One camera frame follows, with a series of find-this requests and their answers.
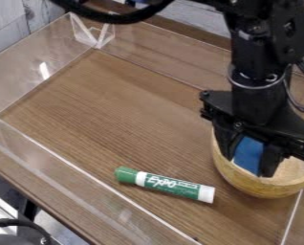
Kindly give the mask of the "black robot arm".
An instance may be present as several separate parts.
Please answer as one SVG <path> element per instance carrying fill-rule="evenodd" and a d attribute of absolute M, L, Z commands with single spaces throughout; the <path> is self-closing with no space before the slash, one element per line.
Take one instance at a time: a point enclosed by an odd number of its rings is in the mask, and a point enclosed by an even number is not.
<path fill-rule="evenodd" d="M 231 35 L 228 91 L 200 93 L 221 155 L 258 177 L 304 161 L 304 0 L 196 0 Z"/>

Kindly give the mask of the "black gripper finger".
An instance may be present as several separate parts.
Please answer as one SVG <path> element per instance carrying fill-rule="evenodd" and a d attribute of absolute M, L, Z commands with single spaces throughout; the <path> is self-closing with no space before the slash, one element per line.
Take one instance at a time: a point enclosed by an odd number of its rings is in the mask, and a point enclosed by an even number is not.
<path fill-rule="evenodd" d="M 227 122 L 213 122 L 215 137 L 223 156 L 231 161 L 235 150 L 242 139 L 242 127 Z"/>
<path fill-rule="evenodd" d="M 258 161 L 258 175 L 270 178 L 277 170 L 278 164 L 284 161 L 284 151 L 277 145 L 266 145 Z"/>

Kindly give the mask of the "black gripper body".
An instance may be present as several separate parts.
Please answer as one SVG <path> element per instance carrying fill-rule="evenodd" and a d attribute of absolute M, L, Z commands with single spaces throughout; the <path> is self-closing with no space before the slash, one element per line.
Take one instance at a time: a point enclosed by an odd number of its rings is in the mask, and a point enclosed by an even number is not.
<path fill-rule="evenodd" d="M 242 138 L 253 138 L 264 146 L 277 145 L 284 151 L 284 160 L 296 157 L 304 161 L 304 119 L 289 105 L 284 85 L 204 90 L 199 99 L 200 116 L 212 126 L 215 121 L 221 121 L 242 127 Z"/>

